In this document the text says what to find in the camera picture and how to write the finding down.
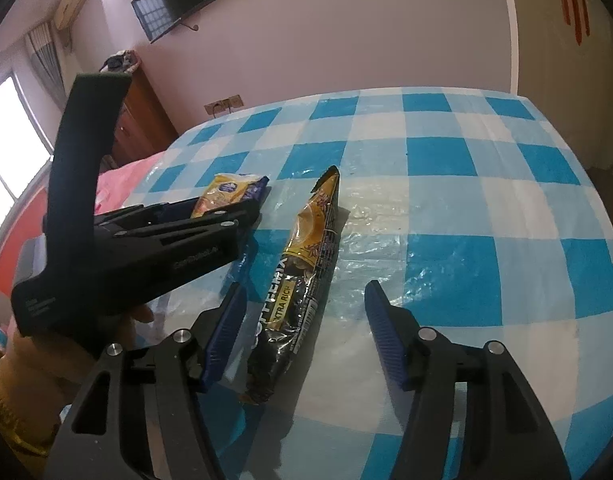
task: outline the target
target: yellow fabric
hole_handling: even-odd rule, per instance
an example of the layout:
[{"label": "yellow fabric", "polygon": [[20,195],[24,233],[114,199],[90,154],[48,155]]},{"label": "yellow fabric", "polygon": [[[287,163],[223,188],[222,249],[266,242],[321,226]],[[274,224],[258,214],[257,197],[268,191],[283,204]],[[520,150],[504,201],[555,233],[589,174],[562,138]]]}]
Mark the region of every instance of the yellow fabric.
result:
[{"label": "yellow fabric", "polygon": [[19,420],[0,400],[0,433],[13,453],[24,467],[36,478],[42,476],[46,457],[55,439],[55,434],[48,442],[29,442],[24,436],[24,423]]}]

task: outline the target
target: plastic tablecloth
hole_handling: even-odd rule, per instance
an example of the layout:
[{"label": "plastic tablecloth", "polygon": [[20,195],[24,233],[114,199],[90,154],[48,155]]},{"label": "plastic tablecloth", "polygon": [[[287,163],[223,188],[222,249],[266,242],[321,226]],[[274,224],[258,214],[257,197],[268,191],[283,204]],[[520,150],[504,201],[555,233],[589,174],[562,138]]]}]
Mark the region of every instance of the plastic tablecloth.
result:
[{"label": "plastic tablecloth", "polygon": [[[336,164],[346,223],[323,315],[276,394],[244,406],[246,358],[272,272],[317,177]],[[363,306],[393,304],[454,342],[504,342],[552,421],[574,478],[613,433],[613,228],[575,155],[526,98],[456,88],[339,92],[190,129],[126,204],[199,196],[216,173],[270,178],[244,261],[155,300],[154,343],[219,304],[248,312],[221,383],[200,398],[229,479],[389,477],[411,395],[384,375]],[[464,388],[445,477],[458,467]]]}]

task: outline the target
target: curtain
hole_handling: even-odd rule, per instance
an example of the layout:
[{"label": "curtain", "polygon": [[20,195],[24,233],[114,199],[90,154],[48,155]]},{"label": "curtain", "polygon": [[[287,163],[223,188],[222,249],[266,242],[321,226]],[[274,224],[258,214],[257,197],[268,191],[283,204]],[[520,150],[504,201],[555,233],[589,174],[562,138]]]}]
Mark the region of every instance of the curtain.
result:
[{"label": "curtain", "polygon": [[25,43],[34,72],[60,110],[64,110],[66,91],[49,23],[42,23],[28,32]]}]

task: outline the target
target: black and orange packet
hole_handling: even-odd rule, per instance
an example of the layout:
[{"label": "black and orange packet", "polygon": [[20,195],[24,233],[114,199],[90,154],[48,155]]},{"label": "black and orange packet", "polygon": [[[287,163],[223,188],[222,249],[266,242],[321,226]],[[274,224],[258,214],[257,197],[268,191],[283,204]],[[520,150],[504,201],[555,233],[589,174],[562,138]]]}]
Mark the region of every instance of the black and orange packet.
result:
[{"label": "black and orange packet", "polygon": [[340,172],[331,166],[298,214],[260,315],[256,344],[248,360],[245,402],[259,404],[273,394],[331,283],[340,243],[335,230],[339,186]]}]

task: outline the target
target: electrical outlet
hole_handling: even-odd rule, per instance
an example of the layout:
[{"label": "electrical outlet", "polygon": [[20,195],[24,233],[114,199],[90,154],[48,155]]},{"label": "electrical outlet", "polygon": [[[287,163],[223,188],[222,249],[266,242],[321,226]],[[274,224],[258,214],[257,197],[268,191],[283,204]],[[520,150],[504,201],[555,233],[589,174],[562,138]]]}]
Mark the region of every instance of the electrical outlet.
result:
[{"label": "electrical outlet", "polygon": [[215,101],[214,103],[209,103],[208,105],[204,105],[204,109],[208,115],[215,115],[223,112],[226,108],[224,106],[223,101]]},{"label": "electrical outlet", "polygon": [[242,108],[244,106],[240,94],[232,95],[228,100],[231,102],[232,108]]}]

